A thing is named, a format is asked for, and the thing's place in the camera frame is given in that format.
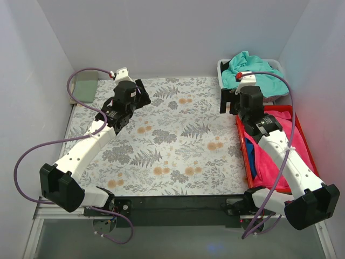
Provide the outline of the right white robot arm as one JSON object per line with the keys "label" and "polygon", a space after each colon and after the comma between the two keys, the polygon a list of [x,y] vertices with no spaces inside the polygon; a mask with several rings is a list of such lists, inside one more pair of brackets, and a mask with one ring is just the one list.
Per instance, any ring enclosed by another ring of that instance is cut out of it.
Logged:
{"label": "right white robot arm", "polygon": [[340,191],[325,184],[290,145],[292,137],[283,131],[280,122],[264,111],[263,94],[258,86],[243,86],[239,90],[221,90],[220,112],[239,116],[245,132],[279,167],[291,194],[279,193],[275,187],[255,187],[244,194],[244,209],[249,214],[267,209],[284,216],[297,230],[303,230],[333,216]]}

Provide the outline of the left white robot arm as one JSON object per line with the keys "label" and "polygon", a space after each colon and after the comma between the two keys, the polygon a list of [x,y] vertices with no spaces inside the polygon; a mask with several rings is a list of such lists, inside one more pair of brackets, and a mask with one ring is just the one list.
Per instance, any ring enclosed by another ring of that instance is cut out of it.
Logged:
{"label": "left white robot arm", "polygon": [[97,187],[82,188],[78,182],[95,156],[129,123],[135,110],[151,103],[140,79],[121,80],[114,88],[100,113],[95,116],[85,139],[54,163],[40,169],[42,195],[71,213],[80,207],[96,207],[101,215],[110,215],[115,208],[114,194]]}

